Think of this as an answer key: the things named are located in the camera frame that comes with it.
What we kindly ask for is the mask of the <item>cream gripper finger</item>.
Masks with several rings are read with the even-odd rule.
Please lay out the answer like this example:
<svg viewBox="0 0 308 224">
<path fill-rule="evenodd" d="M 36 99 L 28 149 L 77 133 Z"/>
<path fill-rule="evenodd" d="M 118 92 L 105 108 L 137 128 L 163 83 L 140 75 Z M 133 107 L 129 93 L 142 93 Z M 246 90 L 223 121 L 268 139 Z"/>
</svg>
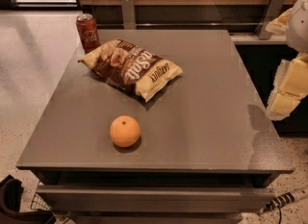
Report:
<svg viewBox="0 0 308 224">
<path fill-rule="evenodd" d="M 291 61 L 278 65 L 267 103 L 267 116 L 280 121 L 295 110 L 308 95 L 308 55 L 299 53 Z"/>
<path fill-rule="evenodd" d="M 288 9 L 273 19 L 266 26 L 266 31 L 276 35 L 285 35 L 289 30 L 289 19 L 291 17 L 291 11 L 291 9 Z"/>
</svg>

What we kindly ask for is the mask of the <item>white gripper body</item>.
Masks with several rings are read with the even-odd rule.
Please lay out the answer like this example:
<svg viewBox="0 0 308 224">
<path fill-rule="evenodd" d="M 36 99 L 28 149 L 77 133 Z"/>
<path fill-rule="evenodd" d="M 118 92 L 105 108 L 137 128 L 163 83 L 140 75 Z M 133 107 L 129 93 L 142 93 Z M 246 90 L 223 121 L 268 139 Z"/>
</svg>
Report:
<svg viewBox="0 0 308 224">
<path fill-rule="evenodd" d="M 286 40 L 297 52 L 308 53 L 308 0 L 297 0 L 292 7 Z"/>
</svg>

